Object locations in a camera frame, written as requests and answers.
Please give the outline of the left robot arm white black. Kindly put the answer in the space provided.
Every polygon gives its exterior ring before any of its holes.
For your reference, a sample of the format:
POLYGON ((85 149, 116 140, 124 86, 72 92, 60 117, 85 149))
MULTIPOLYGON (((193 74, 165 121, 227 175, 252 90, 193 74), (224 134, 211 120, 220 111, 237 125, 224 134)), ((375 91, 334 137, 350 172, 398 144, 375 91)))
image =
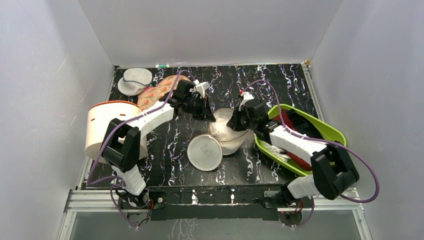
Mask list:
POLYGON ((141 156, 141 141, 163 123, 187 113, 198 121, 215 122, 206 91, 208 82, 180 80, 176 89, 160 98, 153 106, 128 120, 114 118, 109 125, 100 148, 101 157, 109 163, 130 193, 130 202, 137 208, 149 203, 144 191, 146 182, 137 166, 141 156))

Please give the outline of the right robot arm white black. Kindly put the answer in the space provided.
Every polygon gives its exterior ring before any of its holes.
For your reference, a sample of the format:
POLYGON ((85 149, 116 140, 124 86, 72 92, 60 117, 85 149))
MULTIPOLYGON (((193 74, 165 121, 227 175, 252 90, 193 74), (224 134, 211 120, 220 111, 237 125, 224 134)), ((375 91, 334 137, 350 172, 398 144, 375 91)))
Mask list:
POLYGON ((269 118, 265 105, 257 99, 247 100, 234 109, 227 123, 236 132, 252 130, 260 140, 294 154, 311 166, 311 175, 298 177, 281 187, 276 199, 282 204, 295 207, 302 198, 317 195, 334 200, 360 179, 341 144, 310 140, 283 123, 269 118))

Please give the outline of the white mesh laundry bag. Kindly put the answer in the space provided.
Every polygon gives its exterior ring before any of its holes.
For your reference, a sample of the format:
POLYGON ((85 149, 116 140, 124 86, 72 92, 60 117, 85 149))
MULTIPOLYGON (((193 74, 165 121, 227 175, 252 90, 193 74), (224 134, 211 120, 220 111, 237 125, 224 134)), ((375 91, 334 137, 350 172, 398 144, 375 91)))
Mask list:
MULTIPOLYGON (((233 115, 232 108, 220 108, 213 115, 216 122, 228 122, 233 115)), ((187 156, 190 163, 198 170, 210 172, 215 170, 225 156, 234 154, 250 135, 251 131, 245 135, 231 141, 221 142, 210 133, 210 122, 208 133, 194 137, 188 144, 187 156)))

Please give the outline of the white padded bra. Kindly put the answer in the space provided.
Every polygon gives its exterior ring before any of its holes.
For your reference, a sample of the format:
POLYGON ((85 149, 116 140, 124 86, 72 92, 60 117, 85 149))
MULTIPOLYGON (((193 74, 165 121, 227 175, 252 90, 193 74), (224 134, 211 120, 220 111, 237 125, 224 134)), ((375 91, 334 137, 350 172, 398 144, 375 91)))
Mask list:
POLYGON ((227 126, 227 123, 227 121, 212 122, 209 125, 210 134, 220 142, 228 142, 248 133, 248 130, 234 131, 227 126))

